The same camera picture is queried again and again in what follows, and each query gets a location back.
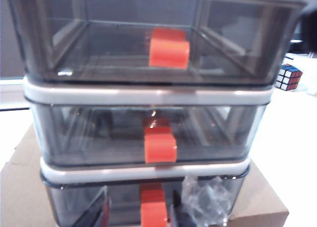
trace plastic drawer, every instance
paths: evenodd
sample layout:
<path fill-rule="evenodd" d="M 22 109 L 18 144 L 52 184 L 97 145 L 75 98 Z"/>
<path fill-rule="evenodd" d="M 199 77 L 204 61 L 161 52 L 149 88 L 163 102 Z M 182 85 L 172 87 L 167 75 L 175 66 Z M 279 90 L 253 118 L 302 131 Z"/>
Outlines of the plastic drawer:
<path fill-rule="evenodd" d="M 10 0 L 38 81 L 159 86 L 272 86 L 307 0 Z M 185 67 L 152 65 L 155 28 L 189 43 Z M 178 47 L 176 38 L 169 38 Z M 182 46 L 178 52 L 184 53 Z M 158 49 L 170 47 L 162 44 Z"/>
<path fill-rule="evenodd" d="M 238 176 L 221 176 L 222 184 L 232 194 L 229 200 L 234 206 L 235 199 L 248 169 Z M 213 177 L 200 177 L 203 184 Z M 94 182 L 55 184 L 42 175 L 50 198 L 56 223 L 60 227 L 94 226 L 96 220 L 108 221 L 109 226 L 140 224 L 140 185 L 160 182 L 164 189 L 167 212 L 173 203 L 173 191 L 181 195 L 183 178 L 142 181 Z"/>
<path fill-rule="evenodd" d="M 55 166 L 143 166 L 239 161 L 248 156 L 266 105 L 97 106 L 31 103 L 40 149 Z M 167 121 L 168 137 L 145 128 Z M 167 159 L 151 145 L 161 142 Z M 168 153 L 171 148 L 176 152 Z"/>

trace storage drawer unit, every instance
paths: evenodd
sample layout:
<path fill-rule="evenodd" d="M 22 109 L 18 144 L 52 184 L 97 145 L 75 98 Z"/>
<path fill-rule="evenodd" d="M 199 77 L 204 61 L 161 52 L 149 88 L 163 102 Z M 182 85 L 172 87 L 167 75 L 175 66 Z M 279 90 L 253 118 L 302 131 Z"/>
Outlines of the storage drawer unit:
<path fill-rule="evenodd" d="M 231 212 L 234 206 L 247 172 L 248 169 L 239 175 L 221 176 L 222 185 L 230 192 L 230 200 L 227 200 L 230 203 L 228 212 Z M 56 223 L 60 227 L 89 226 L 87 223 L 93 223 L 92 220 L 97 219 L 97 217 L 103 219 L 103 221 L 108 221 L 109 226 L 139 225 L 141 218 L 140 186 L 145 183 L 160 182 L 164 190 L 168 212 L 173 203 L 173 191 L 181 195 L 183 181 L 183 177 L 173 177 L 152 180 L 60 184 L 48 181 L 45 175 L 42 175 L 42 178 L 47 187 Z M 199 184 L 203 185 L 212 178 L 214 176 L 200 177 Z"/>
<path fill-rule="evenodd" d="M 306 0 L 10 2 L 26 72 L 37 80 L 253 88 L 273 85 Z M 176 57 L 189 53 L 181 69 L 151 64 L 157 28 L 181 31 L 184 43 L 164 36 Z M 169 57 L 170 46 L 156 49 Z"/>
<path fill-rule="evenodd" d="M 55 166 L 243 160 L 271 93 L 25 84 L 42 156 Z"/>

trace plastic bag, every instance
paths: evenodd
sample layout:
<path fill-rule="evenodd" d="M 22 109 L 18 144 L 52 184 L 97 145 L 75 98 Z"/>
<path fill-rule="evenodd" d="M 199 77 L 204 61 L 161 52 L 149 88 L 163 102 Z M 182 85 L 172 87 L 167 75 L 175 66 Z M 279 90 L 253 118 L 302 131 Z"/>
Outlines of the plastic bag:
<path fill-rule="evenodd" d="M 182 204 L 198 227 L 226 226 L 233 200 L 220 177 L 202 186 L 195 176 L 186 176 L 183 181 Z"/>

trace rubik's cube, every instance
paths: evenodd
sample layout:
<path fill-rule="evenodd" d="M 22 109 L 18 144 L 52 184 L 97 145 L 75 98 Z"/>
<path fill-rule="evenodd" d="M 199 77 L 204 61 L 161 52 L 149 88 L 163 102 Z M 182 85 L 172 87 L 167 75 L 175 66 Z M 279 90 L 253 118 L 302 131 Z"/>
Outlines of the rubik's cube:
<path fill-rule="evenodd" d="M 275 86 L 288 91 L 297 88 L 303 72 L 290 64 L 283 64 L 279 70 Z"/>

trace black plastic piece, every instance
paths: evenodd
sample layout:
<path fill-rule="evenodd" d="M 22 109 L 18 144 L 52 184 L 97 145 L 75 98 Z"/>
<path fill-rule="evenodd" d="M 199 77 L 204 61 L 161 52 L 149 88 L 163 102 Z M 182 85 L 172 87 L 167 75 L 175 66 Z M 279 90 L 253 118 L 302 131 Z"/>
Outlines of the black plastic piece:
<path fill-rule="evenodd" d="M 197 227 L 182 205 L 172 206 L 171 215 L 173 227 Z"/>
<path fill-rule="evenodd" d="M 317 52 L 317 8 L 303 14 L 301 27 L 305 48 Z"/>
<path fill-rule="evenodd" d="M 105 194 L 101 193 L 72 227 L 95 227 L 100 216 L 107 219 L 108 216 L 103 216 L 106 214 L 104 209 L 108 209 L 107 205 L 109 205 L 108 200 L 105 200 L 105 198 L 107 198 Z M 107 227 L 107 221 L 101 222 L 99 227 Z"/>
<path fill-rule="evenodd" d="M 291 42 L 288 48 L 287 53 L 293 54 L 307 54 L 309 51 L 306 49 L 303 41 Z"/>
<path fill-rule="evenodd" d="M 173 206 L 178 207 L 182 204 L 182 198 L 176 190 L 173 190 Z"/>

